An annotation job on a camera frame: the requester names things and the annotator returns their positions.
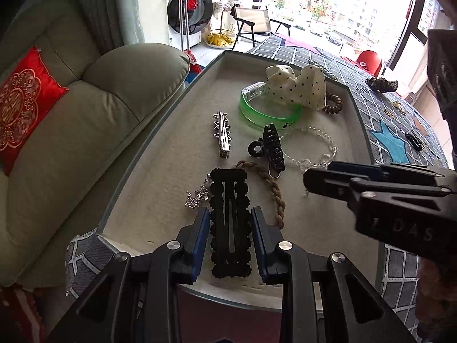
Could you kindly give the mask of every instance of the black claw clip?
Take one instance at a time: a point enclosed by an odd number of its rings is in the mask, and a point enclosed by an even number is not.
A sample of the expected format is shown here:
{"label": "black claw clip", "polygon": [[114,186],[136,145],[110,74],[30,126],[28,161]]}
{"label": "black claw clip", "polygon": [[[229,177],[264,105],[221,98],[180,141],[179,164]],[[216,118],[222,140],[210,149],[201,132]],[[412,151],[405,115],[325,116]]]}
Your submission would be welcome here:
{"label": "black claw clip", "polygon": [[210,191],[213,196],[209,204],[213,209],[213,224],[210,233],[214,250],[211,260],[214,263],[212,273],[216,278],[248,277],[251,274],[251,226],[246,177],[246,172],[241,169],[214,169],[211,172],[213,183]]}
{"label": "black claw clip", "polygon": [[[248,152],[253,157],[266,156],[268,158],[268,173],[273,179],[279,178],[281,172],[286,169],[279,135],[274,124],[265,125],[263,138],[252,142],[248,147]],[[271,168],[275,170],[277,176],[271,175]]]}

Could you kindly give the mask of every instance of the sofa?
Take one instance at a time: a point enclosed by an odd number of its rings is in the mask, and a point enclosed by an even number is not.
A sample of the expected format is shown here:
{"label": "sofa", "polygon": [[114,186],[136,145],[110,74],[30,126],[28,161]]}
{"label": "sofa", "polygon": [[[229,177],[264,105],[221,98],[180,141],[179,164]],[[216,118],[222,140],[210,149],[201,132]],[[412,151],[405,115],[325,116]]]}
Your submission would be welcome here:
{"label": "sofa", "polygon": [[65,250],[94,229],[127,166],[184,89],[188,56],[168,45],[101,55],[76,4],[47,0],[17,17],[0,41],[0,82],[32,46],[69,91],[0,173],[0,285],[65,282]]}

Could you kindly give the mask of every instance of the gray curtain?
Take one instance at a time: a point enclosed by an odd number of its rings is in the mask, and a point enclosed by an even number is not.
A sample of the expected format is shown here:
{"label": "gray curtain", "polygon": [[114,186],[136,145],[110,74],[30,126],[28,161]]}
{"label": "gray curtain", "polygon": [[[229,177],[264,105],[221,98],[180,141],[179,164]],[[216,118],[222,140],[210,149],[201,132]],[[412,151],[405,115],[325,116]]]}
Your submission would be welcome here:
{"label": "gray curtain", "polygon": [[102,53],[144,42],[138,0],[75,0]]}

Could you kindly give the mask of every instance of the mop handle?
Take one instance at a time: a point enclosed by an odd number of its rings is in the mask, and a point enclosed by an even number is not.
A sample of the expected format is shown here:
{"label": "mop handle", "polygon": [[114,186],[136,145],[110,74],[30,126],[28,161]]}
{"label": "mop handle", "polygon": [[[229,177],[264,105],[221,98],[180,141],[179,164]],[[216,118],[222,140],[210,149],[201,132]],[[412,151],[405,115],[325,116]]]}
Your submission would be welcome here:
{"label": "mop handle", "polygon": [[182,0],[178,0],[178,10],[179,10],[179,36],[181,39],[181,51],[184,51],[184,37],[182,34]]}
{"label": "mop handle", "polygon": [[189,16],[188,16],[188,11],[187,11],[187,0],[183,1],[183,13],[184,13],[184,24],[185,24],[185,29],[186,29],[186,40],[187,40],[187,50],[191,50],[191,46],[189,45]]}

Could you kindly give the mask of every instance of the green bracelet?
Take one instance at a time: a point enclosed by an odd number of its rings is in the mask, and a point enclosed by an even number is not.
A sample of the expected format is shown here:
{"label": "green bracelet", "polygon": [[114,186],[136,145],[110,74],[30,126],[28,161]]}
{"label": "green bracelet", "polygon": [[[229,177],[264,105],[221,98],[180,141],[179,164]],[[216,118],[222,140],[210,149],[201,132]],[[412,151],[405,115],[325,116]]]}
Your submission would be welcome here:
{"label": "green bracelet", "polygon": [[254,124],[264,127],[268,124],[274,124],[276,129],[285,129],[292,126],[300,117],[302,111],[301,105],[290,105],[288,108],[291,109],[292,115],[289,117],[274,117],[265,115],[256,109],[254,109],[249,102],[254,98],[262,95],[264,90],[264,83],[255,83],[251,86],[244,88],[241,91],[241,96],[239,97],[239,108],[243,115]]}

